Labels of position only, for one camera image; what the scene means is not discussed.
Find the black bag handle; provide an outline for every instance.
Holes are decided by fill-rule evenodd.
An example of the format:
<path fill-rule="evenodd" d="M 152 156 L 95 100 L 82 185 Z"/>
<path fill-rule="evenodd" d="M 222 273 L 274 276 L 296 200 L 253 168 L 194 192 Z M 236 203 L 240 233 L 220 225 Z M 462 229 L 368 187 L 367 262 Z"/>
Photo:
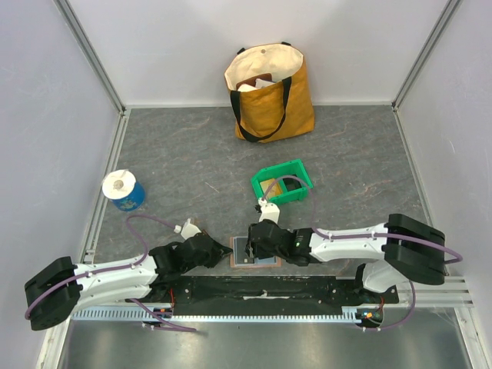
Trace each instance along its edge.
<path fill-rule="evenodd" d="M 291 92 L 292 77 L 287 77 L 286 79 L 282 79 L 282 85 L 284 86 L 284 94 L 282 98 L 284 102 L 284 115 L 282 115 L 282 119 L 280 120 L 277 129 L 275 129 L 269 135 L 263 137 L 252 135 L 241 126 L 241 99 L 240 99 L 241 93 L 239 91 L 231 91 L 232 111 L 236 116 L 236 122 L 238 123 L 239 131 L 246 139 L 246 141 L 258 142 L 261 140 L 266 140 L 267 138 L 270 138 L 271 136 L 276 134 L 280 130 L 280 128 L 282 128 L 282 125 L 285 122 L 285 115 L 287 114 L 287 103 L 289 101 L 289 93 Z"/>

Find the brown item in basket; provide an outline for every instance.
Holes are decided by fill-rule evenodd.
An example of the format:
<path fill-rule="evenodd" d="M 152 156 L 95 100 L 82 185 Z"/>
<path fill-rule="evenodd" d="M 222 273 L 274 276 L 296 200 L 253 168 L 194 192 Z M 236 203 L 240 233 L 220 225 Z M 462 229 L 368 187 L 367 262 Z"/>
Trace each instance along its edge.
<path fill-rule="evenodd" d="M 255 75 L 254 77 L 251 77 L 251 78 L 245 79 L 244 81 L 238 82 L 236 84 L 236 91 L 241 87 L 241 85 L 244 85 L 244 84 L 254 87 L 256 85 L 257 79 L 262 79 L 264 81 L 272 82 L 271 73 L 264 73 L 263 75 Z"/>

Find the small white object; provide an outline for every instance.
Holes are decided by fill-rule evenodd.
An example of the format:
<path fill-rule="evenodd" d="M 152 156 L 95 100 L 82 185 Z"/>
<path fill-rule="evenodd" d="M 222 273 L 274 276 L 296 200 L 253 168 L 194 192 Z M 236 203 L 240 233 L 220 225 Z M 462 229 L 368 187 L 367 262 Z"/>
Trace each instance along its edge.
<path fill-rule="evenodd" d="M 189 238 L 195 236 L 198 233 L 201 233 L 200 228 L 198 228 L 196 225 L 191 223 L 191 218 L 188 218 L 186 223 L 184 223 L 183 227 L 180 227 L 180 229 L 181 229 L 180 230 L 181 236 L 185 240 L 188 240 Z"/>
<path fill-rule="evenodd" d="M 249 91 L 256 91 L 256 90 L 258 90 L 256 87 L 250 86 L 247 83 L 243 83 L 238 88 L 239 92 L 249 92 Z"/>
<path fill-rule="evenodd" d="M 256 78 L 256 84 L 255 84 L 255 87 L 256 88 L 263 88 L 263 87 L 268 87 L 268 86 L 272 86 L 274 85 L 275 82 L 272 82 L 272 81 L 265 81 L 264 79 L 259 79 L 259 78 Z"/>
<path fill-rule="evenodd" d="M 102 193 L 110 200 L 126 198 L 135 188 L 136 181 L 128 169 L 112 171 L 102 180 Z"/>
<path fill-rule="evenodd" d="M 258 199 L 258 204 L 260 205 L 261 211 L 260 221 L 268 219 L 277 224 L 280 217 L 280 209 L 278 206 L 272 202 L 267 202 L 262 198 Z"/>

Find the white wall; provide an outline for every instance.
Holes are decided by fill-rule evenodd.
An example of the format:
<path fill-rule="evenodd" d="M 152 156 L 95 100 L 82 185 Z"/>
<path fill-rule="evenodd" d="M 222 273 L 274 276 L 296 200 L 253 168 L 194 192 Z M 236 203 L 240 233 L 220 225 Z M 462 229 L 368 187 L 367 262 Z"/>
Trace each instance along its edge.
<path fill-rule="evenodd" d="M 302 50 L 315 103 L 392 101 L 446 0 L 71 0 L 127 105 L 228 103 L 241 47 Z"/>
<path fill-rule="evenodd" d="M 401 107 L 405 135 L 447 246 L 492 342 L 490 0 L 465 0 Z"/>
<path fill-rule="evenodd" d="M 24 283 L 80 252 L 118 115 L 52 1 L 0 2 L 0 55 L 0 367 L 24 369 Z"/>

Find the gray mat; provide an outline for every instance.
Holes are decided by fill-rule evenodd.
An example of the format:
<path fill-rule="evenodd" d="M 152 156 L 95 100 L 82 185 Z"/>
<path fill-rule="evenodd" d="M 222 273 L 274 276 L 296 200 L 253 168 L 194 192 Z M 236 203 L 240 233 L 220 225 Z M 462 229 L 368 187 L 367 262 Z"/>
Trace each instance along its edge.
<path fill-rule="evenodd" d="M 147 199 L 136 213 L 181 223 L 193 217 L 217 241 L 246 235 L 258 221 L 251 177 L 260 169 L 300 158 L 314 184 L 316 225 L 359 228 L 401 212 L 424 221 L 400 134 L 389 106 L 316 107 L 316 128 L 266 145 L 234 136 L 230 108 L 138 109 L 131 112 L 118 169 L 132 171 Z M 281 206 L 284 228 L 309 227 L 311 199 Z M 96 262 L 129 258 L 141 245 L 125 228 L 127 213 L 108 204 Z M 134 219 L 151 247 L 179 241 L 169 229 Z M 352 274 L 359 261 L 299 268 L 231 269 L 229 260 L 192 274 Z"/>

